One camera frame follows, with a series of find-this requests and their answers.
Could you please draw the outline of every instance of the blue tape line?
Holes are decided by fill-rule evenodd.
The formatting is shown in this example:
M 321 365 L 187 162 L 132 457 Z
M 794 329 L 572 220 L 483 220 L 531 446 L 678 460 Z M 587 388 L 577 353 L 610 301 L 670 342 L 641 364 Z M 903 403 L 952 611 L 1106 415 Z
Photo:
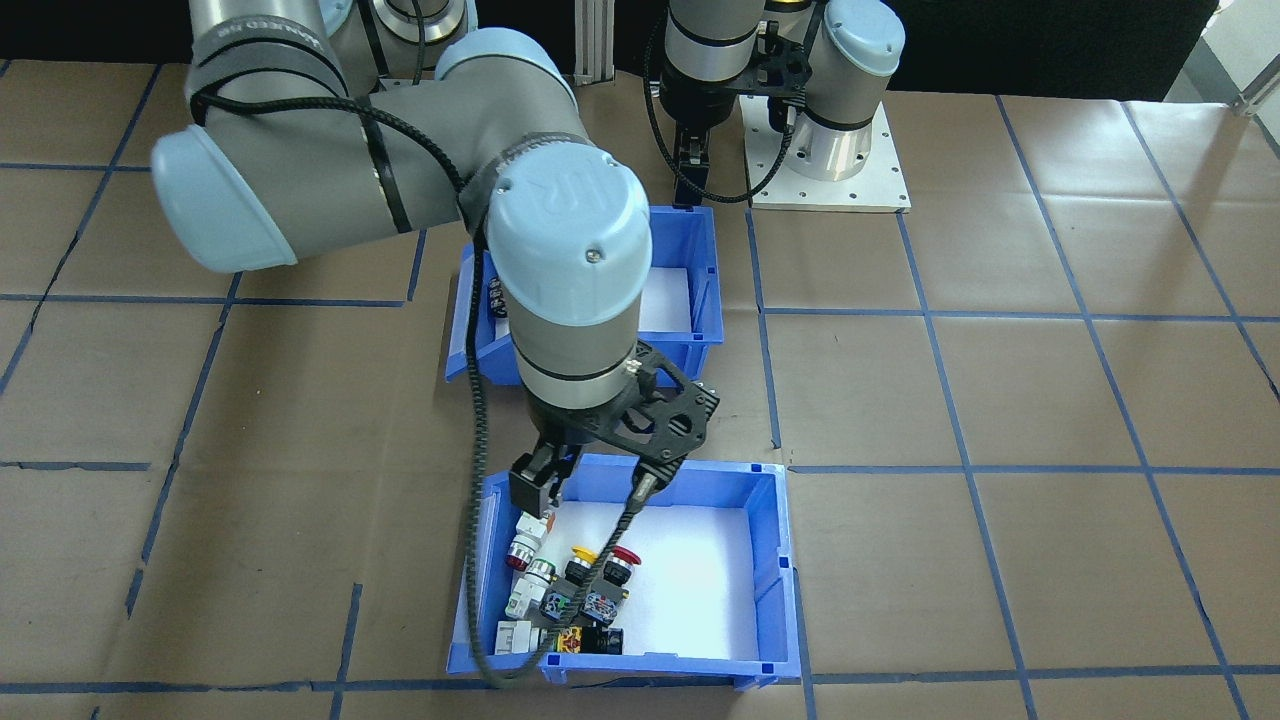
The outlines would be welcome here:
M 1187 588 L 1190 591 L 1192 598 L 1196 602 L 1196 609 L 1199 612 L 1201 623 L 1204 625 L 1204 633 L 1208 635 L 1210 644 L 1213 646 L 1213 655 L 1217 657 L 1222 678 L 1226 680 L 1226 687 L 1231 693 L 1231 700 L 1235 702 L 1235 708 L 1240 715 L 1240 720 L 1249 720 L 1249 712 L 1244 707 L 1244 700 L 1240 696 L 1240 689 L 1239 687 L 1236 687 L 1235 678 L 1231 674 L 1231 666 L 1226 660 L 1225 651 L 1222 650 L 1222 642 L 1217 637 L 1217 630 L 1213 628 L 1213 621 L 1210 619 L 1208 612 L 1204 610 L 1204 605 L 1201 601 L 1199 588 L 1196 587 L 1196 578 L 1194 575 L 1192 575 L 1190 564 L 1187 561 L 1187 556 L 1183 553 L 1183 546 L 1181 542 L 1178 539 L 1178 532 L 1174 529 L 1172 519 L 1169 515 L 1169 510 L 1165 507 L 1165 500 L 1160 493 L 1160 486 L 1156 483 L 1156 475 L 1155 473 L 1151 471 L 1151 462 L 1147 459 L 1147 452 L 1142 446 L 1142 438 L 1138 436 L 1138 428 L 1133 420 L 1133 415 L 1129 413 L 1129 406 L 1124 400 L 1124 395 L 1120 392 L 1120 384 L 1116 380 L 1115 373 L 1111 369 L 1111 363 L 1107 360 L 1106 350 L 1102 347 L 1102 338 L 1098 336 L 1098 331 L 1093 324 L 1093 318 L 1089 315 L 1089 307 L 1084 302 L 1084 295 L 1080 292 L 1079 283 L 1076 283 L 1075 279 L 1075 273 L 1071 270 L 1071 264 L 1070 261 L 1068 261 L 1066 252 L 1064 251 L 1062 243 L 1059 240 L 1057 227 L 1053 224 L 1053 218 L 1050 215 L 1048 206 L 1044 204 L 1044 197 L 1041 195 L 1039 186 L 1036 183 L 1036 177 L 1032 173 L 1025 154 L 1023 152 L 1021 143 L 1018 141 L 1018 133 L 1014 131 L 1012 120 L 1009 118 L 1009 111 L 1005 109 L 1005 102 L 1004 100 L 1001 100 L 998 95 L 996 96 L 996 106 L 1000 109 L 1000 117 L 1005 122 L 1005 129 L 1009 132 L 1009 138 L 1014 143 L 1014 151 L 1018 154 L 1018 161 L 1023 167 L 1023 173 L 1027 176 L 1027 183 L 1030 186 L 1032 193 L 1036 196 L 1036 204 L 1039 206 L 1041 217 L 1044 219 L 1044 227 L 1048 229 L 1050 240 L 1053 241 L 1053 250 L 1057 252 L 1059 260 L 1062 264 L 1062 270 L 1066 273 L 1066 281 L 1071 286 L 1071 293 L 1075 296 L 1075 302 L 1080 307 L 1080 314 L 1084 316 L 1084 327 L 1088 328 L 1089 338 L 1093 341 L 1093 348 L 1094 351 L 1097 351 L 1098 360 L 1102 363 L 1102 372 L 1106 374 L 1107 384 L 1111 387 L 1111 393 L 1115 396 L 1116 406 L 1120 410 L 1120 416 L 1124 419 L 1125 428 L 1129 432 L 1129 438 L 1133 441 L 1134 451 L 1138 454 L 1138 462 L 1142 464 L 1142 468 L 1146 471 L 1144 474 L 1147 478 L 1147 487 L 1151 489 L 1152 500 L 1155 500 L 1156 509 L 1160 511 L 1160 520 L 1165 525 L 1165 533 L 1169 536 L 1169 542 L 1170 544 L 1172 544 L 1174 555 L 1178 557 L 1178 565 L 1183 571 L 1183 578 L 1187 582 Z M 1167 183 L 1165 184 L 1165 187 L 1166 190 L 1169 188 Z M 1187 229 L 1188 232 L 1190 232 L 1189 224 L 1187 225 Z M 1228 310 L 1231 310 L 1230 301 L 1226 300 L 1225 293 L 1224 293 L 1224 301 L 1228 302 Z
M 924 281 L 920 278 L 920 269 L 915 263 L 915 251 L 911 249 L 911 233 L 906 229 L 906 220 L 897 215 L 899 234 L 902 236 L 902 249 L 906 251 L 906 261 L 911 269 L 911 282 L 915 283 L 915 295 L 920 300 L 920 309 L 925 313 L 924 331 L 929 336 L 929 347 L 933 350 L 933 364 L 938 369 L 938 382 L 942 383 L 942 397 L 947 405 L 947 415 L 951 418 L 951 432 L 955 434 L 956 451 L 960 454 L 960 464 L 964 466 L 965 484 L 969 488 L 969 500 L 973 503 L 973 512 L 978 520 L 978 533 L 982 536 L 982 548 L 987 555 L 987 566 L 991 570 L 991 582 L 996 589 L 996 601 L 1000 603 L 1000 615 L 1005 623 L 1005 634 L 1009 635 L 1009 650 L 1014 657 L 1014 669 L 1018 673 L 1018 684 L 1023 691 L 1023 703 L 1027 706 L 1027 719 L 1036 720 L 1036 698 L 1032 696 L 1030 678 L 1027 675 L 1027 662 L 1023 659 L 1021 643 L 1018 641 L 1018 628 L 1014 625 L 1014 614 L 1009 607 L 1009 596 L 1005 592 L 1004 575 L 1000 573 L 1000 562 L 996 559 L 996 547 L 991 539 L 991 529 L 987 527 L 987 515 L 982 509 L 982 495 L 978 492 L 978 480 L 974 478 L 969 448 L 964 441 L 964 429 L 960 425 L 960 414 L 956 411 L 955 396 L 951 393 L 951 380 L 947 378 L 947 366 L 942 360 L 942 346 L 938 343 L 938 333 L 933 327 L 933 318 L 928 315 L 929 301 L 924 293 Z
M 1019 310 L 910 310 L 901 307 L 765 307 L 768 315 L 867 315 L 891 318 L 963 318 L 996 320 L 1083 320 L 1080 313 L 1036 313 Z M 1128 320 L 1135 323 L 1280 323 L 1280 316 L 1249 315 L 1155 315 L 1126 313 L 1091 313 L 1094 320 Z
M 773 439 L 773 448 L 782 447 L 782 421 L 778 419 L 778 392 L 773 382 L 773 355 L 769 352 L 769 328 L 764 320 L 764 286 L 760 279 L 760 254 L 755 247 L 755 220 L 751 218 L 751 209 L 744 210 L 746 215 L 746 242 L 751 250 L 751 279 L 755 282 L 755 309 L 760 329 L 760 357 L 764 360 L 764 395 L 769 401 L 769 433 Z
M 746 242 L 751 249 L 751 282 L 755 283 L 755 309 L 764 313 L 764 277 L 760 273 L 760 252 L 755 246 L 755 218 L 751 217 L 750 206 L 745 208 L 742 214 L 746 218 Z
M 933 318 L 973 318 L 997 320 L 1079 320 L 1079 313 L 1038 313 L 1032 310 L 928 310 Z
M 1178 219 L 1181 220 L 1183 227 L 1187 228 L 1187 237 L 1192 240 L 1192 245 L 1196 246 L 1196 254 L 1199 255 L 1201 263 L 1204 264 L 1204 269 L 1208 272 L 1208 277 L 1213 281 L 1213 287 L 1217 288 L 1217 293 L 1222 297 L 1222 304 L 1226 305 L 1226 311 L 1235 322 L 1235 329 L 1239 331 L 1240 337 L 1244 338 L 1244 345 L 1249 348 L 1249 354 L 1253 355 L 1253 361 L 1258 364 L 1262 369 L 1262 374 L 1267 378 L 1267 384 L 1271 386 L 1271 395 L 1280 400 L 1280 388 L 1276 388 L 1275 375 L 1267 369 L 1266 360 L 1262 359 L 1262 354 L 1258 352 L 1258 346 L 1254 345 L 1253 338 L 1249 337 L 1249 331 L 1240 322 L 1240 314 L 1235 311 L 1235 304 L 1231 302 L 1231 296 L 1226 292 L 1226 286 L 1222 284 L 1221 278 L 1217 277 L 1217 270 L 1213 269 L 1213 264 L 1208 260 L 1208 254 L 1204 252 L 1204 246 L 1201 245 L 1199 236 L 1196 234 L 1196 228 L 1192 227 L 1190 218 L 1187 217 L 1187 211 L 1183 209 L 1183 204 L 1178 200 L 1178 195 L 1174 193 L 1174 187 L 1169 184 L 1169 178 L 1165 177 L 1165 170 L 1160 168 L 1160 163 L 1156 160 L 1156 155 L 1151 151 L 1151 146 L 1147 145 L 1147 137 L 1142 135 L 1142 128 L 1138 127 L 1138 122 L 1134 120 L 1133 111 L 1129 110 L 1129 105 L 1125 102 L 1120 104 L 1120 109 L 1124 110 L 1125 119 L 1129 120 L 1129 127 L 1133 128 L 1133 133 L 1138 137 L 1138 143 L 1142 145 L 1142 151 L 1147 154 L 1147 160 L 1151 163 L 1151 168 L 1156 170 L 1156 177 L 1160 178 L 1160 184 L 1165 187 L 1165 193 L 1169 195 L 1169 201 L 1172 202 L 1174 209 L 1178 210 Z
M 1178 465 L 970 465 L 979 475 L 995 474 L 1142 474 L 1156 475 L 1280 475 L 1280 468 L 1183 468 Z M 964 473 L 964 465 L 788 465 L 797 475 L 932 475 Z
M 124 614 L 128 618 L 133 616 L 133 606 L 138 602 L 138 593 L 142 592 L 142 575 L 143 569 L 136 568 L 133 570 L 133 579 L 129 580 L 129 592 L 124 594 Z
M 61 462 L 47 460 L 0 460 L 0 468 L 17 468 L 19 470 L 90 470 L 93 473 L 145 473 L 151 469 L 150 462 Z
M 484 680 L 353 680 L 343 683 L 344 692 L 419 692 L 419 691 L 488 691 Z
M 172 295 L 49 295 L 46 302 L 120 302 L 155 305 L 221 305 L 225 297 L 172 296 Z
M 90 218 L 93 217 L 93 210 L 97 209 L 97 204 L 102 200 L 102 192 L 106 190 L 106 183 L 111 179 L 111 170 L 115 164 L 120 160 L 120 155 L 124 154 L 124 146 L 128 145 L 129 137 L 133 135 L 133 129 L 138 124 L 138 118 L 142 117 L 142 108 L 147 102 L 147 97 L 151 96 L 151 90 L 156 85 L 156 79 L 160 77 L 160 65 L 156 65 L 151 70 L 151 78 L 147 79 L 147 86 L 142 91 L 142 99 L 138 105 L 133 109 L 133 115 L 129 118 L 129 123 L 124 128 L 124 137 L 115 146 L 115 152 L 111 155 L 110 165 L 105 168 L 102 173 L 102 179 L 97 183 L 97 190 L 93 191 L 93 197 L 90 200 L 88 208 L 81 217 L 79 225 L 76 228 L 76 234 L 72 236 L 70 243 L 67 246 L 67 251 L 58 260 L 58 265 L 54 266 L 54 274 L 49 278 L 49 284 L 45 286 L 45 292 L 40 296 L 36 302 L 36 307 L 31 311 L 31 320 L 27 323 L 27 329 L 22 334 L 22 340 L 18 341 L 18 347 L 14 350 L 13 355 L 9 357 L 9 364 L 5 366 L 4 375 L 0 375 L 0 395 L 4 393 L 5 388 L 9 386 L 9 380 L 13 378 L 14 370 L 18 368 L 18 363 L 22 360 L 22 355 L 27 351 L 27 345 L 31 342 L 31 336 L 36 332 L 36 320 L 40 318 L 40 309 L 44 307 L 45 300 L 49 299 L 50 291 L 52 291 L 54 284 L 58 282 L 58 277 L 61 274 L 63 268 L 67 266 L 67 260 L 70 259 L 72 251 L 79 245 L 81 237 L 84 234 L 84 228 L 88 227 Z
M 342 634 L 342 659 L 338 661 L 338 678 L 334 683 L 333 701 L 329 705 L 329 720 L 342 717 L 342 696 L 347 684 L 347 670 L 351 667 L 351 651 L 356 646 L 356 621 L 360 619 L 360 596 L 365 585 L 351 585 L 351 606 L 347 609 L 347 628 Z
M 818 685 L 892 685 L 899 683 L 991 683 L 1016 680 L 1016 670 L 951 670 L 940 673 L 828 673 L 814 675 Z
M 1151 468 L 1151 471 L 1158 475 L 1280 475 L 1280 468 L 1178 468 L 1161 465 Z
M 306 680 L 288 680 L 262 685 L 209 685 L 202 683 L 105 682 L 105 683 L 0 683 L 4 694 L 151 694 L 207 692 L 276 692 L 293 693 L 311 689 Z
M 9 387 L 9 380 L 13 379 L 14 372 L 18 370 L 18 361 L 22 360 L 22 355 L 27 351 L 27 345 L 31 342 L 31 333 L 36 329 L 36 316 L 32 311 L 31 320 L 27 322 L 27 329 L 22 331 L 22 338 L 18 340 L 18 347 L 13 348 L 13 355 L 9 356 L 9 364 L 5 365 L 4 374 L 0 375 L 0 396 L 4 395 L 5 388 Z
M 419 231 L 417 247 L 413 250 L 413 268 L 408 273 L 408 292 L 404 299 L 413 302 L 413 293 L 417 292 L 417 275 L 422 270 L 422 254 L 426 251 L 426 231 Z
M 302 297 L 237 297 L 236 305 L 285 305 L 300 307 L 403 307 L 403 300 L 324 300 Z
M 791 569 L 796 591 L 796 632 L 800 634 L 800 685 L 804 688 L 804 708 L 808 720 L 818 720 L 818 698 L 813 691 L 813 664 L 809 661 L 809 626 L 804 620 L 804 597 L 800 593 L 800 570 Z
M 923 318 L 919 310 L 895 310 L 877 307 L 765 307 L 767 315 L 868 315 L 890 318 Z
M 1032 670 L 1036 680 L 1078 680 L 1089 678 L 1193 678 L 1221 676 L 1217 665 L 1148 665 L 1133 667 L 1052 667 Z
M 230 315 L 236 292 L 239 290 L 242 277 L 242 273 L 232 275 L 230 286 L 227 288 L 227 299 L 223 302 L 223 311 L 218 316 L 218 328 L 214 329 L 214 334 L 209 341 L 209 350 L 205 352 L 205 363 L 200 368 L 200 377 L 196 379 L 196 388 L 191 393 L 191 402 L 187 404 L 187 414 L 182 420 L 182 430 L 178 433 L 178 441 L 174 443 L 173 459 L 169 461 L 169 471 L 165 474 L 164 484 L 160 486 L 160 495 L 156 497 L 155 510 L 151 511 L 151 524 L 147 527 L 147 537 L 142 542 L 142 569 L 145 569 L 147 562 L 151 561 L 151 551 L 155 548 L 156 537 L 160 533 L 160 519 L 164 516 L 165 503 L 169 501 L 169 491 L 173 488 L 173 479 L 177 475 L 178 466 L 182 461 L 182 448 L 186 447 L 187 436 L 191 433 L 191 427 L 196 420 L 196 411 L 200 409 L 200 398 L 205 393 L 205 383 L 209 382 L 209 373 L 214 366 L 214 356 L 218 355 L 218 346 L 223 341 L 223 332 L 227 329 L 227 318 Z M 141 587 L 141 575 L 134 578 L 134 582 L 138 587 Z M 125 614 L 131 618 L 133 616 L 134 601 L 137 601 L 137 589 L 131 588 L 129 597 L 125 600 L 124 605 Z
M 1280 675 L 1280 665 L 1234 665 L 1236 675 Z M 1036 680 L 1089 679 L 1089 678 L 1185 678 L 1216 676 L 1217 665 L 1149 665 L 1119 667 L 1044 667 L 1028 670 Z M 899 683 L 987 683 L 1016 680 L 1014 670 L 942 670 L 924 673 L 822 673 L 812 676 L 814 685 L 881 685 Z M 616 678 L 599 687 L 701 687 L 732 684 L 731 678 L 719 676 L 641 676 Z M 794 685 L 795 679 L 783 678 L 777 684 Z M 575 685 L 584 689 L 589 685 Z M 148 694 L 148 693 L 294 693 L 311 692 L 420 692 L 420 691 L 493 691 L 479 679 L 420 679 L 420 680 L 355 680 L 349 683 L 319 680 L 284 680 L 247 685 L 214 685 L 202 683 L 160 682 L 90 682 L 90 683 L 0 683 L 0 696 L 18 694 Z
M 797 475 L 936 475 L 964 473 L 964 465 L 787 465 Z
M 104 173 L 113 169 L 111 165 L 81 165 L 76 163 L 0 163 L 4 170 L 91 170 Z

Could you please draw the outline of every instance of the white electrical component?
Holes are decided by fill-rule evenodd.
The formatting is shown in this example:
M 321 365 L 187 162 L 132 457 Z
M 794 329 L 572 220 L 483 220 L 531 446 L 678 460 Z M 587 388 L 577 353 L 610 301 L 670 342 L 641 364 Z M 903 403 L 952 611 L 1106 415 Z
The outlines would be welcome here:
M 545 630 L 535 628 L 530 620 L 499 620 L 494 655 L 532 652 L 543 642 L 543 633 Z
M 507 548 L 507 566 L 512 570 L 524 571 L 543 547 L 543 539 L 552 529 L 554 515 L 550 518 L 534 518 L 529 512 L 521 512 L 516 520 L 516 537 L 511 538 L 511 547 Z
M 507 618 L 524 620 L 531 607 L 540 606 L 554 577 L 556 566 L 550 562 L 541 557 L 530 562 L 529 570 L 516 580 L 511 597 L 507 598 Z

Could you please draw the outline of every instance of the black background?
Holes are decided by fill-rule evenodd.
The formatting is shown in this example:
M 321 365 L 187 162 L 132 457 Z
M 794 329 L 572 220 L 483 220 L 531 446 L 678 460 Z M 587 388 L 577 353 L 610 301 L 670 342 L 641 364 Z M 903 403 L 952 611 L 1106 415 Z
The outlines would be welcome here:
M 1216 0 L 886 0 L 906 27 L 891 90 L 1161 100 Z M 184 0 L 8 0 L 0 58 L 187 63 Z M 477 0 L 481 26 L 521 29 L 562 70 L 573 61 L 570 0 Z M 639 74 L 662 0 L 617 0 L 616 64 Z

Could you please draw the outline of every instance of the metal base plate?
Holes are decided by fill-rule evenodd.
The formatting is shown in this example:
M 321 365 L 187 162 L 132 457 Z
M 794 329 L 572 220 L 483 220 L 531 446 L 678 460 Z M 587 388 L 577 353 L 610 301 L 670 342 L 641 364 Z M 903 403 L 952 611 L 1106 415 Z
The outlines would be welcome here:
M 746 145 L 746 170 L 755 187 L 773 167 L 782 133 L 769 127 L 768 99 L 744 95 L 742 132 Z M 884 106 L 872 119 L 872 150 L 856 176 L 838 182 L 815 181 L 782 165 L 755 197 L 754 208 L 773 210 L 828 210 L 835 213 L 901 213 L 911 209 L 906 178 L 897 160 L 893 135 L 888 129 Z

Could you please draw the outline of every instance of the white wall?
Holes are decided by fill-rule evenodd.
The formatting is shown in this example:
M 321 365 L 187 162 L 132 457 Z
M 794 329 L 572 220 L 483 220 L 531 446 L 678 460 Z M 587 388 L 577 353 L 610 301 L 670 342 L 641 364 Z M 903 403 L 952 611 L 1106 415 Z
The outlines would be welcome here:
M 1244 88 L 1280 53 L 1280 0 L 1235 0 L 1204 32 L 1204 42 Z M 1271 94 L 1258 118 L 1280 137 L 1280 91 Z

